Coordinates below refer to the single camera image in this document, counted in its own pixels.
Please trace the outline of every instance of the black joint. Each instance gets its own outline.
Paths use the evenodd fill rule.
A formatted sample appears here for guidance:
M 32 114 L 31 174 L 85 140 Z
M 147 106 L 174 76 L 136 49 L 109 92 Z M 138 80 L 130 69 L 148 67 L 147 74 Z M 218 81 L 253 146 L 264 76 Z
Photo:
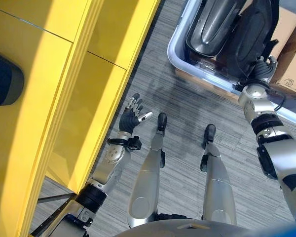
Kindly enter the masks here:
M 283 123 L 276 114 L 264 114 L 251 122 L 251 127 L 256 135 L 266 128 L 282 125 Z
M 167 115 L 165 113 L 160 113 L 158 116 L 158 128 L 157 131 L 163 131 L 167 126 Z
M 290 174 L 283 179 L 283 182 L 293 191 L 296 188 L 296 174 Z
M 166 153 L 163 150 L 161 150 L 160 168 L 164 168 L 165 163 L 166 163 Z
M 107 195 L 91 184 L 86 184 L 75 200 L 90 211 L 96 213 Z
M 263 145 L 257 148 L 257 154 L 263 173 L 270 179 L 277 179 L 271 157 Z
M 270 143 L 270 142 L 276 142 L 276 141 L 281 141 L 281 140 L 287 140 L 287 139 L 292 139 L 290 135 L 287 134 L 282 134 L 278 135 L 275 137 L 263 137 L 262 135 L 258 137 L 258 145 L 261 146 L 264 143 Z
M 140 150 L 142 148 L 142 142 L 139 140 L 139 136 L 134 136 L 130 138 L 128 148 L 131 150 Z
M 133 138 L 130 138 L 128 140 L 120 139 L 120 138 L 114 138 L 114 139 L 109 138 L 107 142 L 110 145 L 124 146 L 131 150 L 140 150 L 142 148 L 142 143 L 139 140 L 139 136 L 134 136 Z
M 155 218 L 156 221 L 162 221 L 162 220 L 185 220 L 188 219 L 186 216 L 178 215 L 178 214 L 158 214 Z
M 216 127 L 213 124 L 209 124 L 207 125 L 205 132 L 204 132 L 204 140 L 203 140 L 203 144 L 202 147 L 203 149 L 205 149 L 206 144 L 208 142 L 213 142 L 214 141 L 214 136 L 216 134 Z
M 203 172 L 207 171 L 207 161 L 208 161 L 208 155 L 203 155 L 201 160 L 201 165 L 199 167 Z

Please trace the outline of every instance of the humanoid robot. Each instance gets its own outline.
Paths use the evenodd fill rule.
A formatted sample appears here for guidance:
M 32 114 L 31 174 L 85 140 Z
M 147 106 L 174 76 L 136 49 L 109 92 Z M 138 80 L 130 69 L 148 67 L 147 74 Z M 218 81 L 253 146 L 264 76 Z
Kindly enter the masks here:
M 267 90 L 267 83 L 263 80 L 248 82 L 243 85 L 239 104 L 256 134 L 262 171 L 267 177 L 278 180 L 288 207 L 296 219 L 296 140 L 278 118 L 273 104 L 267 98 Z M 130 151 L 141 148 L 139 137 L 132 137 L 133 130 L 152 115 L 152 112 L 139 115 L 143 108 L 140 106 L 141 102 L 138 93 L 132 96 L 120 118 L 117 138 L 108 140 L 110 146 L 106 157 L 97 165 L 85 187 L 31 233 L 32 236 L 88 236 L 84 227 L 92 224 L 96 212 L 120 179 L 130 160 Z M 231 183 L 220 152 L 214 144 L 216 128 L 212 124 L 205 130 L 205 153 L 200 164 L 200 169 L 207 172 L 202 220 L 157 213 L 159 172 L 165 165 L 162 145 L 166 123 L 166 115 L 160 113 L 150 151 L 130 197 L 127 216 L 130 229 L 117 236 L 272 236 L 274 232 L 272 235 L 266 235 L 266 232 L 252 233 L 236 226 Z M 296 235 L 296 225 L 281 231 Z

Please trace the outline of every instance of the yellow shelf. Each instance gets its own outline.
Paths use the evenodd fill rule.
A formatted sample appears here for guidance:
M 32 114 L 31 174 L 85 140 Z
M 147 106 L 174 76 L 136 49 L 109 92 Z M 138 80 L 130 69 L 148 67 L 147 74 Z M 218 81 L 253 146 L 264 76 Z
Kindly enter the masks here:
M 86 53 L 47 169 L 76 193 L 95 161 L 124 75 L 124 69 Z
M 129 69 L 158 4 L 159 0 L 106 0 L 88 51 Z
M 28 234 L 45 174 L 84 185 L 158 3 L 0 0 L 0 55 L 25 76 L 0 107 L 0 237 Z
M 103 3 L 88 50 L 107 54 L 96 50 L 86 54 L 46 174 L 76 193 L 88 178 L 159 1 L 123 3 Z M 115 64 L 110 63 L 116 52 Z
M 0 10 L 73 42 L 87 2 L 87 0 L 0 0 Z
M 0 107 L 0 237 L 28 234 L 68 95 L 101 6 L 101 0 L 85 2 L 73 43 L 0 10 L 0 55 L 25 76 L 21 97 Z

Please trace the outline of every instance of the plastic storage bin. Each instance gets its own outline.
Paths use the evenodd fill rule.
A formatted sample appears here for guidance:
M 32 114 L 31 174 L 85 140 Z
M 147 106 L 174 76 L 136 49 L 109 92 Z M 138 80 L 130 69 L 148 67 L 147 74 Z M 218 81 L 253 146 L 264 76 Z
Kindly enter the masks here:
M 200 78 L 212 85 L 215 85 L 225 91 L 240 95 L 240 92 L 235 90 L 236 81 L 232 79 L 220 78 L 214 72 L 197 67 L 188 63 L 185 60 L 185 37 L 193 22 L 195 15 L 201 5 L 202 1 L 189 0 L 178 20 L 177 27 L 168 44 L 168 58 L 170 62 L 178 69 Z M 282 107 L 277 114 L 296 124 L 296 113 Z

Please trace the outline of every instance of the cable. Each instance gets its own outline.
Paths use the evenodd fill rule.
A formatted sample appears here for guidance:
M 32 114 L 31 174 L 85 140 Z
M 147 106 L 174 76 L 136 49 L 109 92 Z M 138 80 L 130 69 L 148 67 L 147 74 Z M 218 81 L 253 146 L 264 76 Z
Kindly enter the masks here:
M 276 106 L 274 109 L 275 111 L 279 111 L 283 107 L 284 102 L 286 101 L 286 95 L 281 91 L 274 90 L 273 88 L 267 90 L 266 92 L 268 94 L 269 94 L 269 92 L 274 92 L 275 94 L 282 96 L 283 99 L 282 99 L 281 103 L 278 106 Z

